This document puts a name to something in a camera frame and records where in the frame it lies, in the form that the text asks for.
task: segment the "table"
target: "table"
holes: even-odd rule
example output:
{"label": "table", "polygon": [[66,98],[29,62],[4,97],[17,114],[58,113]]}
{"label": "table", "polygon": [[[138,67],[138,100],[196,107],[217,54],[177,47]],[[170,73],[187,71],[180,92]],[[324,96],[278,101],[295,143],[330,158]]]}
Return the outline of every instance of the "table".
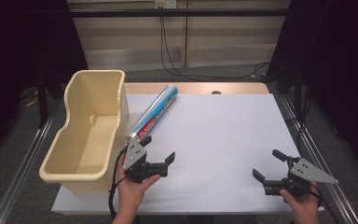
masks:
{"label": "table", "polygon": [[[159,90],[154,89],[162,88],[167,83],[147,83],[148,88],[151,93],[157,93]],[[193,86],[191,90],[183,91],[180,83],[176,84],[183,92],[189,93],[211,93],[211,91],[222,91],[223,93],[268,93],[268,90],[264,84],[259,83],[183,83],[183,85]],[[126,89],[128,93],[136,93],[139,87],[146,85],[146,83],[126,83]],[[277,98],[277,104],[282,107],[282,113],[287,116],[289,114],[290,118],[294,117],[294,108],[290,100],[287,97],[281,96]],[[103,214],[103,216],[62,216],[61,214],[53,213],[50,211],[51,205],[54,203],[55,196],[59,192],[59,185],[52,185],[44,183],[38,176],[38,170],[40,164],[42,163],[45,155],[48,151],[49,144],[54,137],[54,134],[58,131],[61,125],[64,124],[65,115],[62,100],[54,101],[53,106],[51,107],[51,116],[49,117],[47,124],[41,129],[35,137],[35,140],[29,147],[29,153],[23,160],[23,164],[18,170],[15,178],[13,179],[10,187],[3,196],[3,199],[0,202],[0,223],[22,223],[32,222],[37,223],[42,219],[54,223],[107,223],[109,222],[109,215],[107,212],[100,212],[95,214]],[[322,167],[327,173],[329,169],[325,163],[322,155],[320,154],[317,147],[314,145],[310,134],[307,129],[303,127],[304,142],[307,142],[307,149],[312,157],[312,161],[316,165]],[[265,170],[262,167],[255,167],[260,172],[262,172],[266,177]],[[358,217],[354,213],[351,204],[346,197],[345,193],[342,191],[340,186],[329,186],[327,185],[328,192],[324,196],[333,197],[335,204],[340,210],[341,218],[344,218],[342,223],[358,223]],[[36,197],[38,200],[30,201],[30,196]],[[28,209],[24,208],[33,208],[37,213],[29,213]]]}
{"label": "table", "polygon": [[[260,168],[272,179],[287,165],[271,155],[278,148],[298,156],[273,95],[262,83],[172,83],[179,94],[151,131],[147,160],[176,151],[169,176],[145,194],[139,215],[259,214],[289,212],[281,197],[264,195],[252,177]],[[127,83],[132,124],[167,83]],[[219,91],[222,95],[211,95]],[[72,193],[61,187],[52,211],[108,214],[107,193]],[[117,207],[118,194],[115,195]]]}

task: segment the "power strip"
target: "power strip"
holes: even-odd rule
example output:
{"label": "power strip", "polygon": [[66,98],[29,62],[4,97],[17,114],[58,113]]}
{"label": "power strip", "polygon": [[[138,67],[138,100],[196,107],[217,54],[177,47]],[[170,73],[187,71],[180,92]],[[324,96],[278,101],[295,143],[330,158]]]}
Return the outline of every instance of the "power strip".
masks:
{"label": "power strip", "polygon": [[155,0],[155,8],[176,8],[176,0]]}

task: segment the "metal rail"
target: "metal rail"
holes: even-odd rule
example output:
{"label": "metal rail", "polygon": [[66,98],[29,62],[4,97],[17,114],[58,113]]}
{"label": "metal rail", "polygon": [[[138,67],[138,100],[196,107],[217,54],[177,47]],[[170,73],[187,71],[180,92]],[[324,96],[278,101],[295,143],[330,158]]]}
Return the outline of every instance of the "metal rail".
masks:
{"label": "metal rail", "polygon": [[43,145],[46,135],[48,134],[48,130],[51,126],[53,118],[58,111],[59,103],[59,100],[54,102],[51,114],[47,121],[42,128],[37,130],[33,143],[28,148],[27,154],[25,155],[24,160],[22,160],[19,170],[11,181],[10,186],[8,187],[3,199],[0,202],[0,224],[6,223],[7,218],[10,215],[11,209],[13,208],[13,205],[21,192],[28,173],[31,170],[34,158],[38,154],[39,149]]}
{"label": "metal rail", "polygon": [[282,9],[131,9],[131,10],[86,10],[72,9],[74,18],[111,17],[284,17],[289,10]]}
{"label": "metal rail", "polygon": [[[291,119],[294,119],[296,117],[296,113],[292,101],[289,99],[288,96],[283,96],[282,101]],[[301,129],[301,139],[305,144],[313,161],[315,162],[315,165],[317,165],[326,173],[332,175],[330,169],[327,166],[327,163],[324,161],[321,152],[315,145],[315,142],[311,138],[310,133],[308,132],[305,125],[301,127],[301,124],[298,121],[295,122],[295,125],[298,131],[300,131]],[[335,201],[337,208],[341,213],[342,217],[344,218],[345,222],[349,224],[358,224],[358,217],[354,213],[351,203],[345,195],[344,191],[341,189],[341,187],[339,185],[332,184],[326,184],[326,187],[330,192],[333,200]]]}

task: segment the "black curtain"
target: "black curtain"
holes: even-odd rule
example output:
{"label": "black curtain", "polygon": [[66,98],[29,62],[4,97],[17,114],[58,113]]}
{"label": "black curtain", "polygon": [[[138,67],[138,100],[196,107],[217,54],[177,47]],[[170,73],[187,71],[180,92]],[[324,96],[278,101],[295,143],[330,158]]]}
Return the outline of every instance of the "black curtain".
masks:
{"label": "black curtain", "polygon": [[60,83],[88,68],[72,18],[49,13],[68,11],[65,0],[0,0],[0,139],[40,74],[61,97]]}
{"label": "black curtain", "polygon": [[[291,7],[309,3],[294,0]],[[267,77],[287,91],[298,72],[358,158],[358,1],[311,4],[316,13],[286,18]]]}

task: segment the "printed label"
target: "printed label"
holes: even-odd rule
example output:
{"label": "printed label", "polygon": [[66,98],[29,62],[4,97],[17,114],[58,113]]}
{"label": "printed label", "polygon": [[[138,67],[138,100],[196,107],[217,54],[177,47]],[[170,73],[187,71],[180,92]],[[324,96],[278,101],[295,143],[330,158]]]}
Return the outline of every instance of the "printed label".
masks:
{"label": "printed label", "polygon": [[147,135],[147,133],[149,133],[149,131],[153,128],[153,126],[156,124],[156,118],[152,118],[151,120],[149,120],[144,127],[141,128],[141,130],[139,130],[139,132],[137,133],[137,135],[139,136],[139,138],[142,140],[144,139],[144,137]]}

